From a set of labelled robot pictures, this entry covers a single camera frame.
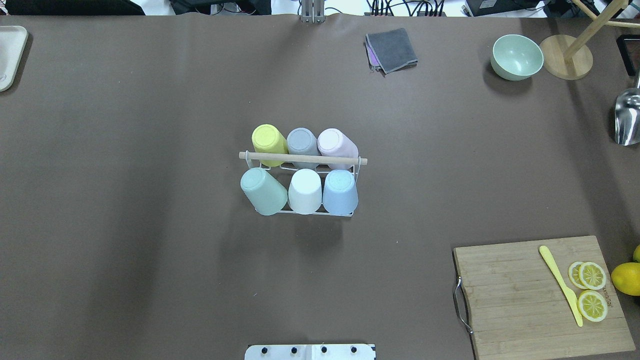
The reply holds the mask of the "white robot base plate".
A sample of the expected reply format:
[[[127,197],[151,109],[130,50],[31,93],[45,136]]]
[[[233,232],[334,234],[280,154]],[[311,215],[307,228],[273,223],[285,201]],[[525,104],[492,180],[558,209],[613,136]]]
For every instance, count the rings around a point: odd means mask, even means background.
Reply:
[[[256,344],[247,347],[245,360],[376,360],[374,344]]]

